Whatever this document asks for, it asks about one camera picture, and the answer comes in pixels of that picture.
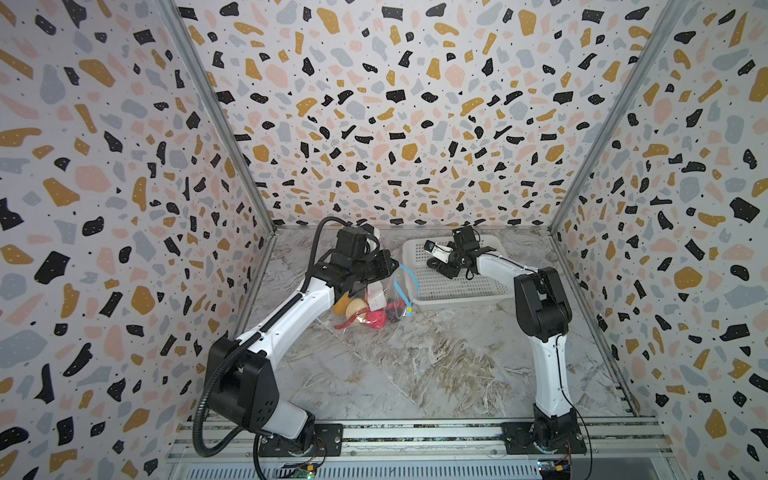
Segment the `yellow toy potato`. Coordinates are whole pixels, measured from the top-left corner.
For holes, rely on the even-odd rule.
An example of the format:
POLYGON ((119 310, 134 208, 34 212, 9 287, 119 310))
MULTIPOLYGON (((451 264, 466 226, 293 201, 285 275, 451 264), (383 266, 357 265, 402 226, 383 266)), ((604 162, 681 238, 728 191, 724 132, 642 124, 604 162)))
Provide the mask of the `yellow toy potato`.
POLYGON ((351 303, 352 299, 347 295, 344 294, 332 307, 332 312, 339 316, 346 318, 346 310, 348 308, 348 305, 351 303))

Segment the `clear zip top bag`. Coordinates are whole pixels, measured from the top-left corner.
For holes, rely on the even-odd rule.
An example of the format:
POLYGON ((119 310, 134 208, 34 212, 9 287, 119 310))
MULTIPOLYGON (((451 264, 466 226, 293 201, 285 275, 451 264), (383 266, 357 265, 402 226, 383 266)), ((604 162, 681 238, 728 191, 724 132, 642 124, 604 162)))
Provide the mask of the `clear zip top bag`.
POLYGON ((352 300, 355 298, 364 299, 371 310, 384 308, 388 303, 404 301, 411 312, 401 316, 396 322, 388 323, 394 324, 414 316, 415 297, 419 292, 420 286, 417 276, 411 269, 400 266, 389 278, 373 282, 367 286, 355 287, 347 295, 352 300))

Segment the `cream toy garlic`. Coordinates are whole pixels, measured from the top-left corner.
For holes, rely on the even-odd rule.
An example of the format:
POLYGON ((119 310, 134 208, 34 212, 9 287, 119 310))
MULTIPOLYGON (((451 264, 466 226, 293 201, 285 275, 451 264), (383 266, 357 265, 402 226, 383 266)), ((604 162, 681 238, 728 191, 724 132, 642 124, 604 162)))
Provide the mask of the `cream toy garlic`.
POLYGON ((352 322, 365 323, 367 313, 370 312, 368 303, 364 299, 355 298, 346 310, 347 319, 352 322))

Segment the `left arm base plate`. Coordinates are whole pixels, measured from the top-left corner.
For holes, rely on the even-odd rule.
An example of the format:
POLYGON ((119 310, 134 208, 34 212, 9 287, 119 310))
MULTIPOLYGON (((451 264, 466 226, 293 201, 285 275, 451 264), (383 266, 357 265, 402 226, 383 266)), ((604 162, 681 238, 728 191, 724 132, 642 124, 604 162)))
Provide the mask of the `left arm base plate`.
POLYGON ((342 423, 315 423, 299 434, 296 439, 288 439, 274 434, 262 440, 259 456, 263 458, 282 457, 339 457, 342 452, 344 425, 342 423))

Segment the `pink toy fruit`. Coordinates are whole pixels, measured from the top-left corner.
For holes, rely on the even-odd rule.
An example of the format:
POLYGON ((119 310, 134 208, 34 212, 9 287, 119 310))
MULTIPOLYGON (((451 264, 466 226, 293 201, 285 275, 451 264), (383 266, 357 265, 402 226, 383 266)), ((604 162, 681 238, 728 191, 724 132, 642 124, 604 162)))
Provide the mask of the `pink toy fruit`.
POLYGON ((368 327, 380 330, 387 325, 388 314, 385 309, 370 311, 367 313, 365 323, 368 327))

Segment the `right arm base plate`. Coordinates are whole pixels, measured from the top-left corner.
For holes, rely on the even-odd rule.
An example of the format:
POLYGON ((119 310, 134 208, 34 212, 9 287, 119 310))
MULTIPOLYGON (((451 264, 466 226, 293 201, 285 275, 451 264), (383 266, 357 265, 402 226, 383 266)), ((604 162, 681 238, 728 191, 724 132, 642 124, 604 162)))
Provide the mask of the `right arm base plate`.
POLYGON ((508 455, 586 454, 586 436, 575 425, 565 429, 529 422, 504 422, 501 440, 508 455))

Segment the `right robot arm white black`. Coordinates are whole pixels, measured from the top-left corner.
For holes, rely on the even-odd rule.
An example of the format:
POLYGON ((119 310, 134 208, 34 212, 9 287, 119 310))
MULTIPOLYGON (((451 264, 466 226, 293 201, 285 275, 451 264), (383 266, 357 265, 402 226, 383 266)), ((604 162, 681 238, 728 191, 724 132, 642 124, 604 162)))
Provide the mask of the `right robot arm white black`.
POLYGON ((579 414, 570 398, 565 347, 573 313, 559 273, 552 267, 534 268, 483 246, 470 226, 452 231, 441 246, 427 240, 427 265, 453 279, 465 272, 471 279, 488 277, 513 290, 515 315, 530 340, 536 375, 531 442, 542 452, 555 452, 579 434, 579 414))

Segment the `white plastic basket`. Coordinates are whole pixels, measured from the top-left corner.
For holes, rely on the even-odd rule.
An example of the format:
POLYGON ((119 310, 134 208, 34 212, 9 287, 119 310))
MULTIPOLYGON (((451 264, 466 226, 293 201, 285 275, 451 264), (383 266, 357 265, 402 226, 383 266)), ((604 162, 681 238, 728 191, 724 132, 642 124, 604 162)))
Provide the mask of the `white plastic basket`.
POLYGON ((490 277, 466 278, 461 270, 455 278, 447 278, 427 265, 431 255, 424 250, 426 238, 411 239, 402 247, 401 266, 405 273, 405 290, 419 310, 458 308, 496 304, 513 298, 511 287, 490 277))

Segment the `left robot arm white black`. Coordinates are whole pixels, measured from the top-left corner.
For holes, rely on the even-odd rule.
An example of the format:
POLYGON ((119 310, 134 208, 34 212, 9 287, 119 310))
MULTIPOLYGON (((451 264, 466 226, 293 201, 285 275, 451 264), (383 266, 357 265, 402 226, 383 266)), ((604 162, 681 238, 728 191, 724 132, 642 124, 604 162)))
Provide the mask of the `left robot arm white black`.
POLYGON ((248 431, 288 440, 307 436, 313 415, 287 400, 274 368, 304 331, 357 287, 392 276, 399 267, 370 224, 355 226, 336 217, 315 231, 309 265, 297 289, 255 327, 211 347, 205 385, 193 416, 193 432, 214 412, 248 431))

